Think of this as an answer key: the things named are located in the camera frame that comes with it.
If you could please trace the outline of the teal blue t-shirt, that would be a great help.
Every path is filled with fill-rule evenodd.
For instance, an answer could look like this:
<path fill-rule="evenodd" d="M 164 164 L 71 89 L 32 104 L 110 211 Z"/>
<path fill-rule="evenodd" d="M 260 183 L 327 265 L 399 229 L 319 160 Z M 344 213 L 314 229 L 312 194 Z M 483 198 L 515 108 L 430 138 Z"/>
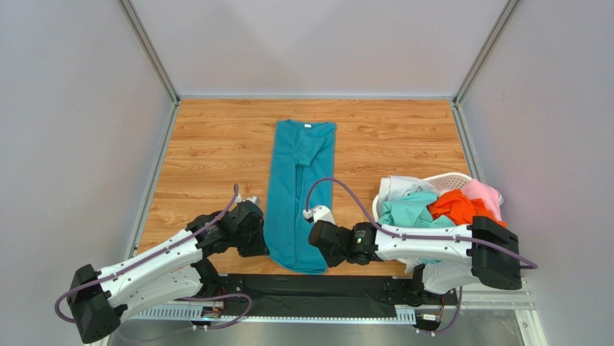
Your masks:
<path fill-rule="evenodd" d="M 332 185 L 313 183 L 334 174 L 335 123 L 281 120 L 275 128 L 264 240 L 270 258 L 287 270 L 307 275 L 326 272 L 320 251 L 308 243 L 306 205 L 332 205 Z"/>

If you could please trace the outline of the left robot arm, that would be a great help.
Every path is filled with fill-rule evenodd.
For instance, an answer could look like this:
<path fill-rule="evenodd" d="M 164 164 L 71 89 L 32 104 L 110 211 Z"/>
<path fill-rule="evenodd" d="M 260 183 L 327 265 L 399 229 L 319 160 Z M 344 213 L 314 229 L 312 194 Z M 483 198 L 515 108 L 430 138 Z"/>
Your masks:
<path fill-rule="evenodd" d="M 224 296 L 213 254 L 235 248 L 242 257 L 269 253 L 261 208 L 247 200 L 201 215 L 154 248 L 116 265 L 79 268 L 66 297 L 85 344 L 112 334 L 130 317 L 175 300 Z"/>

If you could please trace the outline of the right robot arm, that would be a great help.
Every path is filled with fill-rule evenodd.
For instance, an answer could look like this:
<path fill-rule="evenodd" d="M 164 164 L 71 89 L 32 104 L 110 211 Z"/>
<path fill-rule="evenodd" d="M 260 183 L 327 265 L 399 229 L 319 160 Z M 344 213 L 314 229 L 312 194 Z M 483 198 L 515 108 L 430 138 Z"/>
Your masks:
<path fill-rule="evenodd" d="M 343 262 L 426 259 L 411 268 L 420 289 L 444 294 L 453 288 L 481 283 L 500 290 L 522 287 L 519 239 L 496 221 L 476 216 L 470 224 L 439 229 L 413 229 L 358 223 L 353 229 L 318 220 L 308 243 L 329 267 Z"/>

